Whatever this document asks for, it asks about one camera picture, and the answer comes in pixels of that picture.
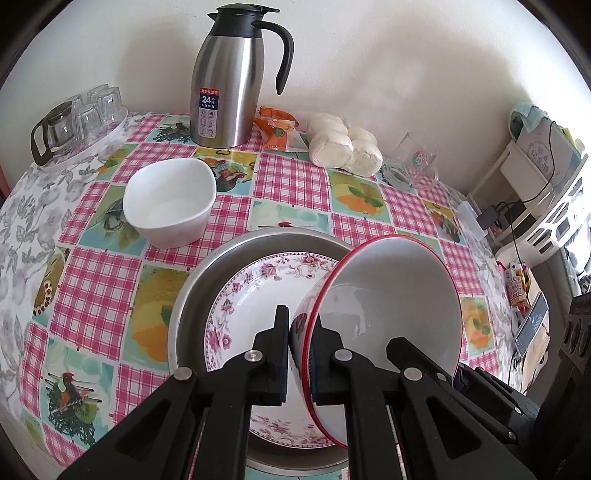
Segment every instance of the floral tablecloth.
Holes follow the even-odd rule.
[[[224,242],[267,226],[304,226],[353,245],[395,232],[422,240],[461,297],[460,360],[507,379],[503,277],[486,242],[456,218],[460,194],[441,184],[402,192],[379,173],[362,179],[318,168],[307,154],[262,153],[256,129],[240,147],[211,150],[191,141],[186,116],[128,120],[108,149],[73,167],[47,174],[33,165],[0,213],[0,402],[59,465],[168,377],[168,322],[191,269]],[[198,242],[157,249],[125,221],[125,185],[143,166],[190,156],[216,177],[209,224]]]

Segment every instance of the metal basin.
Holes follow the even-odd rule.
[[[205,373],[203,335],[209,310],[222,287],[243,267],[281,252],[310,252],[335,260],[353,247],[324,233],[304,228],[265,228],[222,245],[193,270],[185,282],[168,326],[168,367],[191,367]],[[309,476],[329,473],[348,465],[347,451],[336,445],[293,449],[250,434],[246,464],[276,475]]]

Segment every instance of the teapot handle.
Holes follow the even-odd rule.
[[[277,95],[281,95],[287,82],[287,76],[290,74],[291,61],[294,57],[294,39],[291,34],[281,25],[277,25],[272,22],[265,22],[263,20],[255,20],[252,22],[252,26],[256,28],[262,28],[265,30],[271,30],[281,37],[283,40],[283,59],[281,60],[281,66],[277,73],[275,80],[275,86],[277,87]]]
[[[43,152],[43,155],[39,152],[37,142],[35,142],[35,132],[39,127],[42,127],[43,132],[43,144],[45,146],[45,151]],[[48,128],[49,123],[47,122],[47,118],[44,118],[37,125],[35,125],[35,128],[33,128],[33,131],[31,132],[31,153],[33,154],[33,160],[35,160],[35,163],[39,166],[45,165],[53,158],[53,152],[49,147],[49,141],[47,139]]]

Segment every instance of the floral plate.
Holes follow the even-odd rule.
[[[287,305],[293,315],[316,281],[336,264],[336,260],[321,255],[286,252],[261,258],[240,270],[217,295],[207,317],[207,371],[221,368],[235,355],[250,350],[255,335],[273,327],[277,305]],[[281,407],[253,407],[251,432],[286,447],[332,445],[306,409],[291,355],[288,361],[285,403]]]

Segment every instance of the red-rimmed bowl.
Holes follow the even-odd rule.
[[[317,316],[340,333],[345,348],[376,367],[397,371],[386,358],[391,338],[404,336],[450,375],[462,345],[462,311],[452,277],[427,245],[386,235],[348,253],[308,293],[295,313],[290,346],[312,419],[331,441],[347,447],[343,406],[316,406],[310,395],[310,345]]]

